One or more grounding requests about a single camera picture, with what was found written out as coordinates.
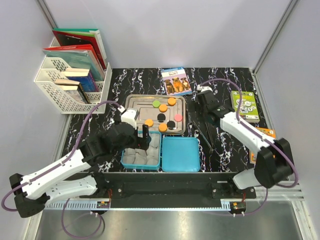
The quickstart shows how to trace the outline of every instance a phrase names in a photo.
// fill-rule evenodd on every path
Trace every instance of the dog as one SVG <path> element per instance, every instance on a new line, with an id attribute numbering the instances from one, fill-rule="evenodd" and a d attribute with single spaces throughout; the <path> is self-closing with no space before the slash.
<path id="1" fill-rule="evenodd" d="M 174 91 L 176 93 L 181 93 L 185 90 L 184 85 L 180 82 L 178 77 L 172 78 Z"/>
<path id="2" fill-rule="evenodd" d="M 164 80 L 164 82 L 165 82 L 165 87 L 166 87 L 167 93 L 168 94 L 174 94 L 175 93 L 175 88 L 172 85 L 170 79 L 166 79 L 166 80 Z"/>
<path id="3" fill-rule="evenodd" d="M 189 82 L 188 82 L 187 78 L 186 78 L 186 77 L 183 77 L 183 78 L 181 78 L 181 80 L 182 80 L 182 84 L 183 84 L 183 86 L 184 86 L 184 89 L 185 89 L 185 90 L 189 90 L 191 87 L 190 87 L 190 85 L 189 85 Z"/>

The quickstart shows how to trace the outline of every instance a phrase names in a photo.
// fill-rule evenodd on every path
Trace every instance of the red book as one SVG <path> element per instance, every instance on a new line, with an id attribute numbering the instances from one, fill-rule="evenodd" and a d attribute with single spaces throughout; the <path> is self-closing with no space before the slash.
<path id="1" fill-rule="evenodd" d="M 52 30 L 52 32 L 61 46 L 88 45 L 88 44 L 92 45 L 103 70 L 107 69 L 105 61 L 100 52 L 97 40 L 94 36 L 82 36 L 82 35 L 72 34 L 72 33 L 63 32 L 63 31 L 55 31 L 55 30 Z"/>
<path id="2" fill-rule="evenodd" d="M 91 44 L 84 44 L 84 45 L 70 45 L 70 46 L 53 46 L 53 47 L 47 47 L 44 48 L 44 50 L 49 50 L 49 51 L 63 51 L 63 50 L 71 50 L 71 51 L 92 51 L 94 58 L 98 63 L 100 63 L 99 58 L 92 47 Z"/>

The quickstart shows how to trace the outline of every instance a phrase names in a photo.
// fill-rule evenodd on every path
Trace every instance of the white wall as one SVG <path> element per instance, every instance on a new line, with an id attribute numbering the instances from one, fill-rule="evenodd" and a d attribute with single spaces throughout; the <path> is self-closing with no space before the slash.
<path id="1" fill-rule="evenodd" d="M 59 28 L 99 28 L 113 68 L 254 67 L 290 0 L 46 0 Z"/>
<path id="2" fill-rule="evenodd" d="M 320 236 L 320 1 L 302 0 L 258 72 L 277 137 L 286 138 Z"/>
<path id="3" fill-rule="evenodd" d="M 65 116 L 58 113 L 34 77 L 53 39 L 34 0 L 0 1 L 0 197 L 11 188 L 9 176 L 29 174 L 53 160 Z M 14 208 L 13 197 L 6 202 Z M 21 240 L 27 219 L 0 209 L 1 239 Z"/>

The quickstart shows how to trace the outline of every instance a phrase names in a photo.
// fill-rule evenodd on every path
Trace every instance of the metal tray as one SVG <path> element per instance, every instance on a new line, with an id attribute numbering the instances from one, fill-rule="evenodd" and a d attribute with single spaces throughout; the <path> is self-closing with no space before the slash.
<path id="1" fill-rule="evenodd" d="M 176 99 L 176 104 L 174 106 L 168 105 L 169 98 Z M 159 108 L 153 107 L 152 103 L 155 100 L 160 101 L 161 104 L 166 104 L 168 107 L 166 112 L 162 112 L 165 115 L 164 122 L 159 122 L 157 120 L 157 116 L 161 112 L 159 111 Z M 167 123 L 168 121 L 174 121 L 176 128 L 168 129 L 166 132 L 162 132 L 162 134 L 181 135 L 186 130 L 186 101 L 182 96 L 131 94 L 126 98 L 125 108 L 134 108 L 139 111 L 139 116 L 136 120 L 139 130 L 142 130 L 142 125 L 147 119 L 153 120 L 153 126 L 149 128 L 150 131 L 159 131 L 159 125 L 161 123 Z M 182 115 L 182 121 L 175 121 L 176 114 Z"/>

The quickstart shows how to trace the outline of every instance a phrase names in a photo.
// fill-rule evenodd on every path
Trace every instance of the black marble table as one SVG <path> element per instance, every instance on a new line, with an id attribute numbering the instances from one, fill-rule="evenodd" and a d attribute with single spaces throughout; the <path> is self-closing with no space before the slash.
<path id="1" fill-rule="evenodd" d="M 162 68 L 113 69 L 108 100 L 116 101 L 124 106 L 126 98 L 130 94 L 165 95 L 166 91 L 165 85 L 162 82 L 161 70 Z M 258 98 L 249 68 L 185 68 L 185 72 L 192 88 L 192 95 L 184 96 L 187 103 L 195 97 L 197 85 L 209 79 L 229 79 L 241 87 L 242 91 L 254 92 L 260 122 L 254 123 L 253 125 L 261 128 L 267 127 L 261 102 Z M 231 105 L 231 90 L 236 90 L 233 86 L 226 82 L 215 82 L 214 84 L 210 83 L 210 85 L 213 88 L 216 98 L 220 102 Z M 89 120 L 89 123 L 84 129 L 82 139 L 107 130 L 114 123 L 114 119 L 118 115 L 119 112 L 114 106 L 107 105 L 104 114 L 95 114 Z M 72 116 L 62 155 L 66 155 L 71 151 L 84 118 L 85 115 L 83 114 L 74 114 Z M 253 167 L 253 165 L 249 163 L 249 150 L 232 135 L 218 127 L 209 126 L 210 134 L 212 134 L 214 140 L 214 152 L 210 154 L 208 146 L 202 136 L 199 135 L 195 126 L 193 126 L 192 121 L 197 120 L 192 117 L 188 119 L 184 136 L 199 139 L 200 172 L 238 172 Z M 201 129 L 205 129 L 203 122 L 198 123 Z M 110 162 L 105 162 L 101 165 L 100 171 L 143 172 L 143 170 L 125 169 L 120 161 L 121 153 L 119 152 Z"/>

